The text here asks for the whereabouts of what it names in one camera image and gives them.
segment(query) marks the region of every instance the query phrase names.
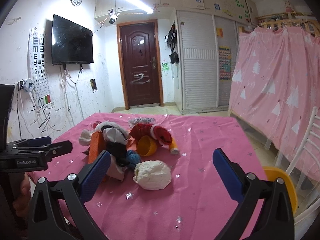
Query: wardrobe door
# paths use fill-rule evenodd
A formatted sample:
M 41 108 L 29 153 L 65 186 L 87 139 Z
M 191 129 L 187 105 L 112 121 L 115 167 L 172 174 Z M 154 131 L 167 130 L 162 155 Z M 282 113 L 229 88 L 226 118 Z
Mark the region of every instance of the wardrobe door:
M 182 40 L 183 110 L 217 107 L 216 35 L 212 15 L 178 12 Z
M 230 99 L 230 91 L 231 91 L 231 78 L 233 71 L 236 67 L 236 59 L 238 53 L 237 47 L 237 32 L 236 32 L 236 23 L 226 18 L 215 16 L 215 23 L 218 33 L 218 51 L 220 51 L 220 70 L 219 70 L 219 106 L 228 106 Z M 227 54 L 221 54 L 221 51 L 226 49 Z M 225 55 L 230 55 L 231 62 L 229 59 L 225 58 Z M 223 65 L 226 66 L 231 63 L 231 74 L 229 76 L 230 79 L 226 78 L 226 75 L 223 76 L 221 73 L 224 71 Z

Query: television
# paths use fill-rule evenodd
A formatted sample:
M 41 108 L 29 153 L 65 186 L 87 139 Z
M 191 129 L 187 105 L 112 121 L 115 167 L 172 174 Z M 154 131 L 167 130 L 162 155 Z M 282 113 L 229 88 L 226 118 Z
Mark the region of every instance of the television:
M 92 31 L 56 14 L 52 20 L 52 65 L 93 63 Z

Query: yellow bowl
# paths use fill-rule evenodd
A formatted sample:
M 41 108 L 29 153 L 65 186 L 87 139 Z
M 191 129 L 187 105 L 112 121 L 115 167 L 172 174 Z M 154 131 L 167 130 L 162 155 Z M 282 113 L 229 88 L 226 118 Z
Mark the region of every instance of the yellow bowl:
M 153 155 L 158 146 L 156 141 L 148 135 L 141 137 L 137 145 L 137 153 L 142 156 L 150 156 Z
M 293 185 L 293 182 L 290 179 L 289 175 L 286 174 L 285 171 L 276 167 L 264 166 L 263 169 L 264 169 L 264 172 L 266 173 L 268 181 L 275 181 L 277 178 L 282 178 L 284 180 L 284 183 L 287 187 L 287 191 L 289 194 L 292 212 L 295 213 L 298 208 L 298 197 L 297 197 L 297 193 Z

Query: door handle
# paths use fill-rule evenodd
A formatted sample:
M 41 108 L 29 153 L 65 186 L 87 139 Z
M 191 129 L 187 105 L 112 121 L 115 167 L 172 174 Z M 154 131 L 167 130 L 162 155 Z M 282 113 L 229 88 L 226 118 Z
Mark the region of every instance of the door handle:
M 156 57 L 152 57 L 152 60 L 150 62 L 152 62 L 153 69 L 156 69 L 156 67 L 157 67 L 157 65 L 156 65 Z

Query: blue knitted toy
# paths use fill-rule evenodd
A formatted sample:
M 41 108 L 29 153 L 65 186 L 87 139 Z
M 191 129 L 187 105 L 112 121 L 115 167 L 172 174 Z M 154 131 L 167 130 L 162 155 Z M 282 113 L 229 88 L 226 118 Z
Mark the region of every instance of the blue knitted toy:
M 128 168 L 134 170 L 138 163 L 141 163 L 140 155 L 137 154 L 134 150 L 127 151 L 126 159 L 130 162 L 127 166 Z

